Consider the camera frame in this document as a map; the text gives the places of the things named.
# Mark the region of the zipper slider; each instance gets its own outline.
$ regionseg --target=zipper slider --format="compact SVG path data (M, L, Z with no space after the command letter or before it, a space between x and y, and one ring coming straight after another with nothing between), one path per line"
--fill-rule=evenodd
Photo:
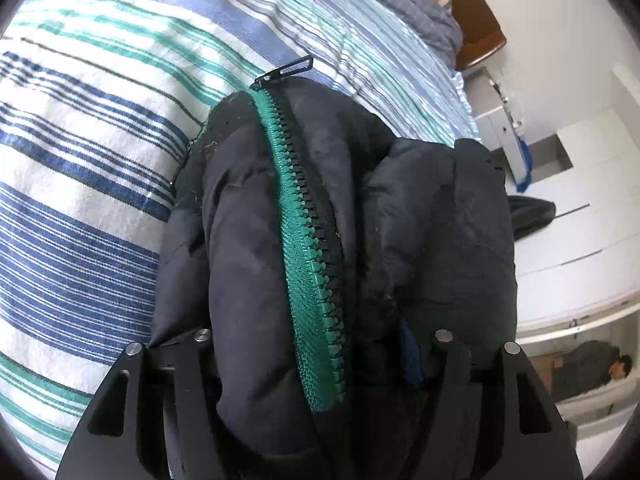
M293 68L292 70L286 70L287 68L295 67L299 64L306 63L306 65L301 66L299 68ZM255 81L252 83L249 88L251 90L262 90L266 88L268 84L278 81L280 79L284 79L290 75L300 74L302 72L307 72L314 67L314 57L312 55L299 57L297 60L292 61L291 63L287 63L286 65L279 66L274 68L270 72L262 74L260 77L257 77Z

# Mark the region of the metal screw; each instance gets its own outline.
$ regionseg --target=metal screw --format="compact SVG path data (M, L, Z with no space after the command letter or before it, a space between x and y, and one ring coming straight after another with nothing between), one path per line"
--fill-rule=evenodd
M125 352L127 353L127 355L136 355L136 354L139 354L141 351L142 351L142 345L137 341L134 341L133 343L129 343L125 348Z
M441 343L448 343L449 341L453 341L453 334L449 332L449 330L441 328L436 332L436 339Z
M193 338L198 342L198 343L204 343L205 341L208 341L211 338L211 330L209 330L208 328L203 328L201 330L198 330L194 335Z
M509 341L504 344L504 351L507 352L507 354L518 355L520 353L520 345Z

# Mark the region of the striped bedspread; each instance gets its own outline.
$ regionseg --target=striped bedspread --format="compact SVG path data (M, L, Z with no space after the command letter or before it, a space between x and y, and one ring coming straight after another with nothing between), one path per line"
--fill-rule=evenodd
M0 413L48 478L146 341L172 179L209 109L304 54L399 136L475 136L462 79L375 0L27 0L0 41Z

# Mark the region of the white wall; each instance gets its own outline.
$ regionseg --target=white wall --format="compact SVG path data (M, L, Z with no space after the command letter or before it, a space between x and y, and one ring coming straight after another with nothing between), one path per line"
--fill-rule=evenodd
M608 0L486 0L508 44L489 62L513 91L535 142L611 106L617 62L640 75L640 51Z

